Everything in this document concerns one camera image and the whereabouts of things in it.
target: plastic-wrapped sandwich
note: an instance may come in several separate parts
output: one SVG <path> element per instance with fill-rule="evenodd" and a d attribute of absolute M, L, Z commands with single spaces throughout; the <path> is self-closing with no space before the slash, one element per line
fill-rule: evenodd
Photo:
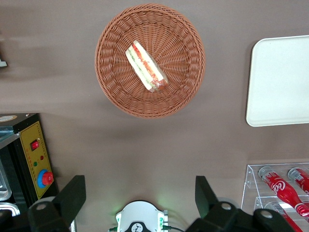
<path fill-rule="evenodd" d="M 168 86 L 166 75 L 138 41 L 135 40 L 128 48 L 126 57 L 149 91 L 159 91 Z"/>

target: wicker basket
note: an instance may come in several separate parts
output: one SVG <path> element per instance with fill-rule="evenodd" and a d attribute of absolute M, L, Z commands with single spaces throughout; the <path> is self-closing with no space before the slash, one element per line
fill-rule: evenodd
<path fill-rule="evenodd" d="M 169 86 L 151 93 L 126 58 L 134 40 L 152 55 Z M 204 76 L 205 52 L 194 26 L 179 12 L 158 4 L 127 8 L 104 29 L 95 68 L 101 88 L 124 112 L 143 118 L 169 116 L 188 104 Z"/>

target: table surface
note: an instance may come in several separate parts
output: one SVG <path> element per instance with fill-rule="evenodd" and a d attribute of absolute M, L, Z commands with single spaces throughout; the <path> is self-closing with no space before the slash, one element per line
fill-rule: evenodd
<path fill-rule="evenodd" d="M 246 122 L 251 52 L 263 38 L 309 34 L 307 0 L 158 0 L 185 15 L 205 46 L 206 72 L 178 113 L 155 120 L 115 107 L 94 69 L 98 39 L 113 17 L 142 0 L 3 0 L 0 5 L 1 113 L 41 113 L 60 188 L 86 177 L 79 232 L 116 226 L 133 200 L 169 211 L 187 228 L 198 211 L 195 176 L 240 204 L 247 164 L 305 162 L 309 124 Z"/>

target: coca-cola bottle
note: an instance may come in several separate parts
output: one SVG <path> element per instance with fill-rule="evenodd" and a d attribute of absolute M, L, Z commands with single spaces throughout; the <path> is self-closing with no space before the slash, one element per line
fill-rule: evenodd
<path fill-rule="evenodd" d="M 288 172 L 288 177 L 293 180 L 309 195 L 309 174 L 301 168 L 292 168 Z"/>
<path fill-rule="evenodd" d="M 301 202 L 295 189 L 273 171 L 271 167 L 265 166 L 261 168 L 258 175 L 280 200 L 293 207 L 299 215 L 303 217 L 309 216 L 309 208 Z"/>
<path fill-rule="evenodd" d="M 278 212 L 296 232 L 303 232 L 299 226 L 287 215 L 286 211 L 280 206 L 278 202 L 270 202 L 265 205 L 265 209 L 271 209 Z"/>

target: red switch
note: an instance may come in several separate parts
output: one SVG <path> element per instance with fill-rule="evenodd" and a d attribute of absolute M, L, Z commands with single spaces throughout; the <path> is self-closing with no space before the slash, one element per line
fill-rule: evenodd
<path fill-rule="evenodd" d="M 52 172 L 45 172 L 42 177 L 42 184 L 51 185 L 54 180 L 54 175 Z"/>
<path fill-rule="evenodd" d="M 39 147 L 39 142 L 38 140 L 34 140 L 31 144 L 31 150 L 34 151 L 35 149 L 37 149 Z"/>

